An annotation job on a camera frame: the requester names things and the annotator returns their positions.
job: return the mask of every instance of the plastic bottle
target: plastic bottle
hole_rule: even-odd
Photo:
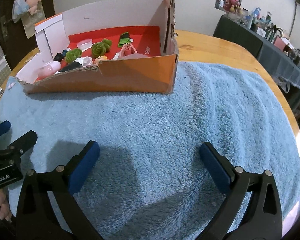
[[[49,77],[53,74],[55,74],[57,71],[61,69],[61,64],[58,61],[52,61],[38,69],[37,75],[38,78],[44,79],[46,77]]]
[[[253,19],[254,19],[254,16],[251,15],[250,20],[249,20],[248,25],[247,25],[247,28],[248,28],[248,29],[251,29],[252,23],[253,23]]]

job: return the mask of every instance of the red cardboard lining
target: red cardboard lining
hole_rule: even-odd
[[[130,38],[133,39],[133,46],[136,48],[138,53],[144,54],[148,57],[161,56],[160,27],[158,26],[115,27],[70,35],[69,48],[77,48],[77,43],[86,39],[92,39],[93,43],[100,42],[103,39],[109,39],[112,41],[112,46],[110,52],[106,53],[106,56],[108,59],[113,59],[115,54],[121,50],[121,48],[118,48],[118,43],[121,34],[125,32],[129,32]],[[82,57],[91,57],[91,49],[84,51]]]

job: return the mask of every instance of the pink stuffed animal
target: pink stuffed animal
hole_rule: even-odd
[[[30,15],[34,15],[37,12],[38,3],[41,2],[42,0],[25,0],[25,1],[29,5],[28,12],[30,13]]]
[[[237,8],[238,6],[240,6],[239,0],[226,0],[223,9],[230,12],[231,8]]]

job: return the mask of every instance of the figurine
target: figurine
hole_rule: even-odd
[[[91,52],[94,58],[104,56],[110,51],[112,41],[108,39],[103,39],[101,42],[97,42],[92,45]]]
[[[98,64],[99,64],[100,61],[102,61],[102,60],[107,60],[107,59],[108,59],[107,56],[100,56],[100,57],[97,57],[97,58],[95,59],[95,61],[94,61],[94,64],[95,64],[96,66],[98,66]]]
[[[239,6],[240,6],[239,0],[226,0],[223,5],[223,9],[228,12],[235,13]]]
[[[30,15],[34,15],[37,12],[38,3],[41,2],[42,0],[25,0],[25,1],[29,5],[28,12],[30,13]]]

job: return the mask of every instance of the metal screw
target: metal screw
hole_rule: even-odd
[[[34,174],[34,172],[35,172],[35,170],[31,169],[31,170],[27,171],[27,175],[31,176]]]
[[[236,166],[235,167],[235,171],[238,173],[242,173],[243,172],[243,168],[241,166]]]
[[[64,169],[65,169],[65,166],[59,165],[59,166],[56,168],[56,171],[57,171],[57,172],[63,172]]]
[[[271,172],[271,171],[269,171],[269,170],[266,170],[266,171],[265,171],[265,174],[266,174],[267,176],[269,176],[269,177],[271,177],[271,176],[272,176],[272,172]]]

